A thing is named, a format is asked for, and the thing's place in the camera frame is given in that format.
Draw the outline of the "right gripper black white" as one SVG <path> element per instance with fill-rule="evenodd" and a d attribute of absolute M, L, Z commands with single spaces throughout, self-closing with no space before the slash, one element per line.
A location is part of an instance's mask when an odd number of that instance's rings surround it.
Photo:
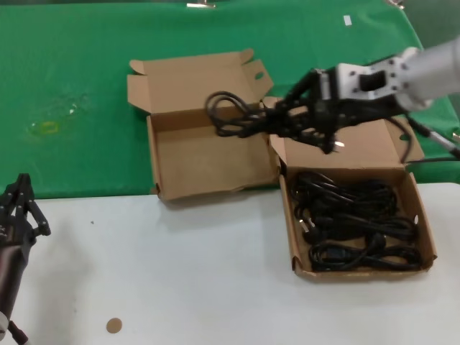
<path fill-rule="evenodd" d="M 402 90 L 398 59 L 382 59 L 370 65 L 339 63 L 321 74 L 314 87 L 312 113 L 309 103 L 297 104 L 316 82 L 316 71 L 308 71 L 276 103 L 280 124 L 278 136 L 314 135 L 317 129 L 341 129 L 389 119 L 406 113 L 398 103 Z"/>

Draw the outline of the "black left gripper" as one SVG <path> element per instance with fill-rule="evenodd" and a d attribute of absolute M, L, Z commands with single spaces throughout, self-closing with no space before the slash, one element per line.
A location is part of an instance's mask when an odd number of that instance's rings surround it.
<path fill-rule="evenodd" d="M 24 218 L 24 210 L 37 222 L 35 230 Z M 28 259 L 36 243 L 35 237 L 39 235 L 49 236 L 50 225 L 35 202 L 31 177 L 19 174 L 17 180 L 6 186 L 1 194 L 1 257 L 19 254 Z"/>

